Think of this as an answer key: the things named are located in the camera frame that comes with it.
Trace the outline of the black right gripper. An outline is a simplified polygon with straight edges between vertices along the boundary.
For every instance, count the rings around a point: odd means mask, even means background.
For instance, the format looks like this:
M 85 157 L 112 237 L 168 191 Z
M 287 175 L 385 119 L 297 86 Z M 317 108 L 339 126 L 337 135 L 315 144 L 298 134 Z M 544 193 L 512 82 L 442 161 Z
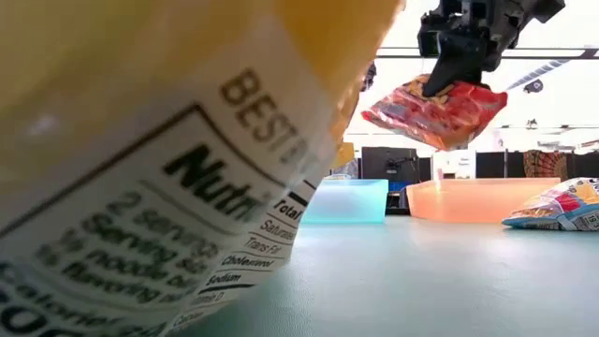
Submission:
M 420 55 L 437 59 L 422 94 L 479 82 L 482 70 L 496 69 L 502 53 L 517 46 L 530 21 L 545 23 L 564 8 L 563 0 L 440 0 L 422 15 L 417 33 Z

